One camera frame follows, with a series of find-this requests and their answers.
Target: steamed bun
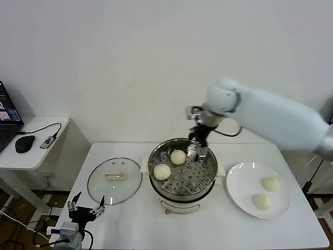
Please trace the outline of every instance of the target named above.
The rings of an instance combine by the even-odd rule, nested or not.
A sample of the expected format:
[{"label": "steamed bun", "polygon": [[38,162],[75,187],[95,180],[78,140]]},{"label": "steamed bun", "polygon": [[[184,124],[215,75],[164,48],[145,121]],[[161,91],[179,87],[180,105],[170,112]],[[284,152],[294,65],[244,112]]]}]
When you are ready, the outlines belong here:
[{"label": "steamed bun", "polygon": [[270,192],[278,192],[280,190],[280,181],[275,177],[266,177],[262,180],[263,187]]},{"label": "steamed bun", "polygon": [[184,164],[186,155],[182,150],[175,150],[170,156],[171,162],[176,165]]},{"label": "steamed bun", "polygon": [[163,181],[169,178],[171,175],[171,169],[166,164],[158,164],[154,167],[153,174],[157,180]]},{"label": "steamed bun", "polygon": [[260,210],[269,210],[272,207],[271,199],[264,194],[257,194],[253,196],[252,201],[254,205]]}]

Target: computer mouse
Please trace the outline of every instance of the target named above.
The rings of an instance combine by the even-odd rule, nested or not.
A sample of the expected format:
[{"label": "computer mouse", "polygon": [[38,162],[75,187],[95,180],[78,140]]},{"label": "computer mouse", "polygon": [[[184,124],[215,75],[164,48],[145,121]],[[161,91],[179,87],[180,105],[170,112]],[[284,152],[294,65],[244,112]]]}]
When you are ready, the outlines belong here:
[{"label": "computer mouse", "polygon": [[32,143],[35,140],[34,135],[23,136],[16,140],[15,150],[17,153],[25,153],[31,149]]}]

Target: floor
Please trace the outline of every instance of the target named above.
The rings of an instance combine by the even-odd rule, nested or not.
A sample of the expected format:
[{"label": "floor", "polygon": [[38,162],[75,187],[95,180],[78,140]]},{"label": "floor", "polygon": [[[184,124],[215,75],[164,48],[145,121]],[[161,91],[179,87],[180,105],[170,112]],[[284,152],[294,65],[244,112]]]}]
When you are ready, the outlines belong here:
[{"label": "floor", "polygon": [[[67,200],[67,195],[53,195],[49,205],[51,207],[64,207],[66,200]],[[8,195],[0,190],[0,207],[4,205],[6,200],[8,199]],[[31,218],[32,214],[35,211],[35,208],[28,203],[25,199],[21,198],[17,201],[13,201],[12,204],[9,207],[12,212],[15,213],[17,216],[17,219],[21,222],[29,222],[29,219]],[[8,215],[15,217],[15,215],[8,211]],[[51,219],[48,220],[47,222],[41,221],[37,229],[42,229],[43,224],[44,226],[54,226],[57,222],[57,217],[51,216]],[[330,241],[330,246],[326,248],[327,250],[333,250],[333,235],[329,231],[328,226],[324,222],[323,219],[319,219],[320,224],[322,225],[329,241]],[[28,231],[23,226],[21,225],[16,225],[14,223],[11,223],[9,221],[6,221],[4,218],[0,218],[0,250],[36,250],[36,248],[33,246],[32,238],[33,238],[33,232]],[[48,241],[44,239],[41,236],[36,237],[36,241],[38,244],[46,244]],[[44,247],[44,250],[51,250],[50,247]]]}]

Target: pot handle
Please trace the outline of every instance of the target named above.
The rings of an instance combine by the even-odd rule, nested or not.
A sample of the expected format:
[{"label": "pot handle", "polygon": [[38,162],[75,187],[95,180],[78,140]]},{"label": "pot handle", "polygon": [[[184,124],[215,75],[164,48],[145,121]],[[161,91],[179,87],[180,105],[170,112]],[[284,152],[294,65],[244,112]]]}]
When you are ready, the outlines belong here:
[{"label": "pot handle", "polygon": [[143,178],[149,178],[147,157],[145,157],[141,162],[140,172],[142,173]]},{"label": "pot handle", "polygon": [[225,176],[224,164],[221,160],[217,160],[217,174],[215,184],[222,185],[222,177]]}]

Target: glass lid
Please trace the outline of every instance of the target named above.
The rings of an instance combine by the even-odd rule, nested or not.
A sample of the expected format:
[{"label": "glass lid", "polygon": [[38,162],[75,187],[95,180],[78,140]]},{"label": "glass lid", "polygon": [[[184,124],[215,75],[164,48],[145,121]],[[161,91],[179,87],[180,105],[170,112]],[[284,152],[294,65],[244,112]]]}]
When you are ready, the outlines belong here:
[{"label": "glass lid", "polygon": [[141,180],[140,166],[136,162],[113,158],[101,163],[91,173],[88,192],[98,203],[104,195],[105,205],[115,205],[131,198],[139,189]]}]

